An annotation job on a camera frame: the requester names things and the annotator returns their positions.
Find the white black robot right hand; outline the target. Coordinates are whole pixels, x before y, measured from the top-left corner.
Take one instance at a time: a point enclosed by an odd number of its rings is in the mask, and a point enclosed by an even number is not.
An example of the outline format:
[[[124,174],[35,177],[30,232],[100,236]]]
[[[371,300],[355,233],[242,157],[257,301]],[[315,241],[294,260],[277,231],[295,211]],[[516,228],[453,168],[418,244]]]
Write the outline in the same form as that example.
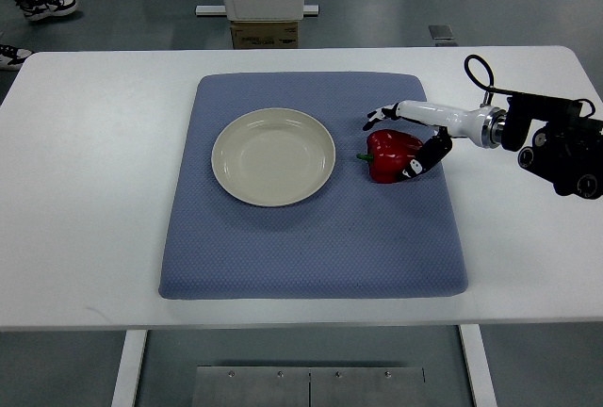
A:
[[[468,138],[482,148],[500,145],[505,112],[494,106],[472,111],[427,102],[404,100],[383,106],[367,114],[363,129],[370,130],[384,120],[404,119],[431,126],[436,133],[422,141],[423,146],[401,174],[401,181],[413,179],[435,167],[452,149],[455,138]]]

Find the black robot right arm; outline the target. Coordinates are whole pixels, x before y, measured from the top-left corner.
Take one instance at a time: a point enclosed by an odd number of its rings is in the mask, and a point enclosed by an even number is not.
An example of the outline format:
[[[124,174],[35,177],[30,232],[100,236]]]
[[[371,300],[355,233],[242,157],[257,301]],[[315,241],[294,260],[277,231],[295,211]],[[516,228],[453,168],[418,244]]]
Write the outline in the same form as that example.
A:
[[[519,167],[560,196],[602,196],[602,121],[591,100],[498,89],[491,67],[476,54],[466,57],[464,70],[484,91],[483,146],[516,152]]]

